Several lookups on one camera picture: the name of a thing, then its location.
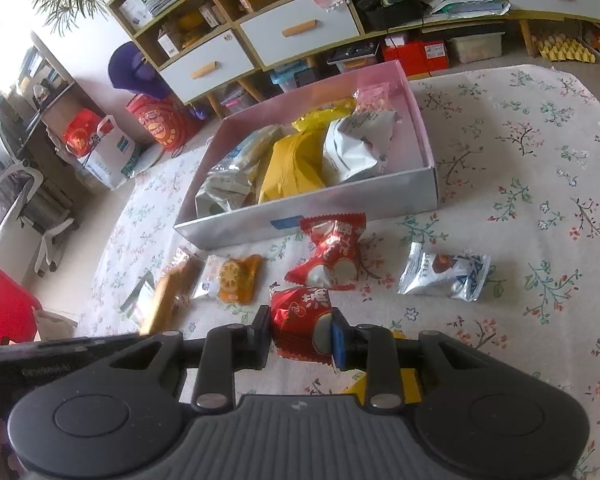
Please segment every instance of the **cabinet leg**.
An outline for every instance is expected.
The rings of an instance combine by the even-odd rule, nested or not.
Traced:
[[[215,96],[215,94],[213,92],[209,92],[206,95],[206,98],[209,99],[209,104],[211,104],[211,107],[214,109],[214,112],[218,116],[218,119],[220,119],[220,120],[224,119],[224,112],[222,111],[222,105],[220,104],[220,101],[218,101],[218,98]]]
[[[262,92],[260,92],[260,90],[258,90],[255,86],[249,83],[246,79],[240,78],[238,79],[238,83],[240,83],[240,86],[242,86],[242,88],[244,88],[249,94],[251,94],[251,96],[254,99],[256,99],[257,102],[261,103],[265,100],[264,95],[262,95]]]
[[[522,31],[522,37],[525,39],[525,47],[526,53],[531,57],[536,57],[538,55],[538,50],[534,45],[534,42],[531,41],[531,29],[529,28],[529,20],[518,20],[520,24],[520,30]]]

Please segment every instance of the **red candy wrapper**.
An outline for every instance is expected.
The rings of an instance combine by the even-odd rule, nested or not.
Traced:
[[[331,364],[331,301],[324,288],[271,295],[273,341],[280,357]]]
[[[331,290],[355,290],[360,271],[358,239],[366,228],[364,213],[304,218],[300,229],[316,245],[304,264],[291,269],[285,280]]]

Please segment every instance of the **purple cap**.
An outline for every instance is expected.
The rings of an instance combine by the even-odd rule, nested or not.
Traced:
[[[109,80],[113,88],[147,94],[155,99],[166,99],[171,88],[144,60],[142,52],[133,41],[119,46],[109,61]]]

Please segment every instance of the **yellow egg tray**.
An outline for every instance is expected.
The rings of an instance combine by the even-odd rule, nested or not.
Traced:
[[[579,41],[567,38],[566,34],[546,34],[532,36],[531,40],[538,48],[540,55],[549,61],[581,61],[595,63],[596,56]]]

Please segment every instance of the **floral tablecloth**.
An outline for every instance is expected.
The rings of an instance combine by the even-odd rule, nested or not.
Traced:
[[[561,388],[589,413],[590,444],[577,479],[600,474],[600,103],[572,75],[517,66],[413,83],[438,165],[440,209],[370,222],[365,272],[354,292],[333,292],[351,324],[407,336],[441,330]],[[79,335],[131,332],[119,308],[147,270],[159,278],[184,240],[171,226],[213,128],[188,151],[138,177],[104,251]],[[491,254],[475,303],[399,296],[408,242]],[[253,304],[195,301],[174,325],[187,338],[248,323],[269,285],[310,254],[302,235],[218,251],[267,258]],[[190,372],[186,390],[190,394]],[[270,356],[236,374],[238,393],[339,392],[355,374]]]

